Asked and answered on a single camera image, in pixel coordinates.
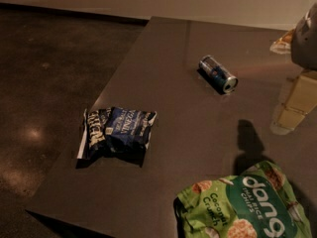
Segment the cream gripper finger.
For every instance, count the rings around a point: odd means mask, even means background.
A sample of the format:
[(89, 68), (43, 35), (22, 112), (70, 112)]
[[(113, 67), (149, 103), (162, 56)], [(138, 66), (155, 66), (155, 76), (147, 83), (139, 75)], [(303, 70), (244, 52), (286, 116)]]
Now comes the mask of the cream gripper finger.
[(317, 107), (317, 71), (302, 70), (283, 85), (275, 106), (270, 130), (276, 135), (294, 131)]
[(282, 37), (277, 39), (272, 43), (269, 50), (273, 53), (279, 54), (279, 55), (286, 55), (291, 53), (291, 41), (292, 36), (294, 34), (295, 30), (291, 29), (288, 32), (286, 32)]

